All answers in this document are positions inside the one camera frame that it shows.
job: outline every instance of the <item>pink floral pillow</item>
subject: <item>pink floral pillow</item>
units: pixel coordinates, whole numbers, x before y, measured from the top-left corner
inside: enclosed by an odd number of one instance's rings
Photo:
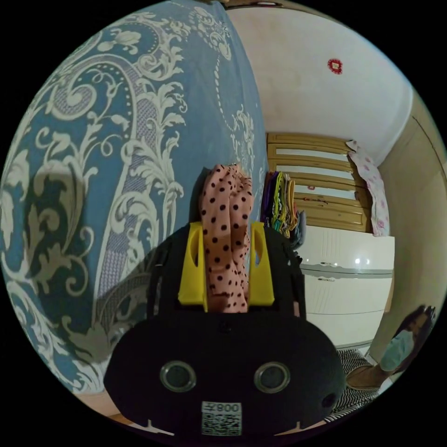
[[[375,167],[372,159],[356,141],[346,143],[352,152],[348,155],[357,166],[360,177],[366,182],[366,186],[372,196],[371,223],[374,236],[390,235],[390,217],[388,203],[386,202],[385,187],[379,170]]]

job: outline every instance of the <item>white label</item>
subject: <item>white label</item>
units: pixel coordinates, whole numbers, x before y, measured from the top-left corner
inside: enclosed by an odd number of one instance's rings
[[[229,402],[202,402],[202,434],[240,436],[242,405]]]

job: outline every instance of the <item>yellow holder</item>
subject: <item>yellow holder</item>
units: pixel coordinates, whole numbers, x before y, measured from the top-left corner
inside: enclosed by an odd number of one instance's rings
[[[256,265],[256,254],[259,263]],[[249,306],[271,306],[275,301],[264,224],[251,223]]]
[[[199,305],[205,312],[208,311],[203,228],[200,222],[190,223],[178,300],[184,306]]]
[[[248,306],[271,306],[275,301],[264,224],[252,222]],[[190,223],[178,300],[184,306],[203,306],[208,311],[203,228]]]

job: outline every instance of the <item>face mask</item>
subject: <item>face mask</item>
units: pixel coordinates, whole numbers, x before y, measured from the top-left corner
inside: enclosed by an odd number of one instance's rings
[[[397,369],[411,354],[413,348],[413,333],[406,330],[400,331],[386,347],[380,361],[382,371],[390,372]]]

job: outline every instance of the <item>white cabinet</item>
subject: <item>white cabinet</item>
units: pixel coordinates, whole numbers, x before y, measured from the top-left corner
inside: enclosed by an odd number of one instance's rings
[[[328,265],[354,270],[392,271],[394,238],[359,231],[308,226],[299,249],[305,265]]]
[[[305,272],[306,312],[325,315],[383,312],[391,282],[392,278],[316,278]]]
[[[303,258],[307,319],[336,347],[370,342],[392,286],[394,238],[308,226]]]

